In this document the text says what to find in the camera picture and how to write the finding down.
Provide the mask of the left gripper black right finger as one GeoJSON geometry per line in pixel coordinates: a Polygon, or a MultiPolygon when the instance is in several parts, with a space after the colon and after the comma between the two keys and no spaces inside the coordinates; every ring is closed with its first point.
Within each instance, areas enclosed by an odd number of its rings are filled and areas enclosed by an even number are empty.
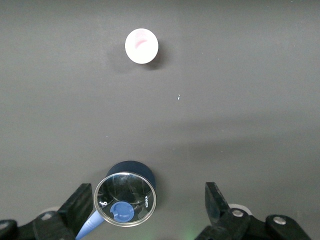
{"type": "Polygon", "coordinates": [[[215,182],[205,183],[210,221],[194,240],[310,240],[291,217],[272,214],[261,221],[240,207],[230,207],[215,182]]]}

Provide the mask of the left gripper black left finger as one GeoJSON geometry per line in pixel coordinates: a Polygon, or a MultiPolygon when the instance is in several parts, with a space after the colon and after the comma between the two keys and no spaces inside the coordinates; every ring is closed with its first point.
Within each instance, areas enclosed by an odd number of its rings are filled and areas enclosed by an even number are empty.
{"type": "Polygon", "coordinates": [[[92,185],[82,183],[57,211],[22,226],[13,219],[0,220],[0,240],[76,240],[92,210],[92,185]]]}

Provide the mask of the pink plastic cup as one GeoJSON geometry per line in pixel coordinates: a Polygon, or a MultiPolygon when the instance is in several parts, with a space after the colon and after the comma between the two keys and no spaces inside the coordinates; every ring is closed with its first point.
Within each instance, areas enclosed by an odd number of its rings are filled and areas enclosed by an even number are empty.
{"type": "Polygon", "coordinates": [[[129,33],[125,40],[125,52],[136,64],[148,64],[158,54],[159,42],[156,35],[145,28],[138,28],[129,33]]]}

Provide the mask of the glass lid with blue knob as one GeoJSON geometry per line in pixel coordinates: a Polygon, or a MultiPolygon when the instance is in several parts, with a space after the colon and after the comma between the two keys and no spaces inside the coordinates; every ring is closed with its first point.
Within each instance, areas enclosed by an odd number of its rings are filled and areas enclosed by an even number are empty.
{"type": "Polygon", "coordinates": [[[156,189],[142,175],[118,172],[105,177],[97,185],[93,203],[106,222],[118,227],[135,227],[154,213],[156,189]]]}

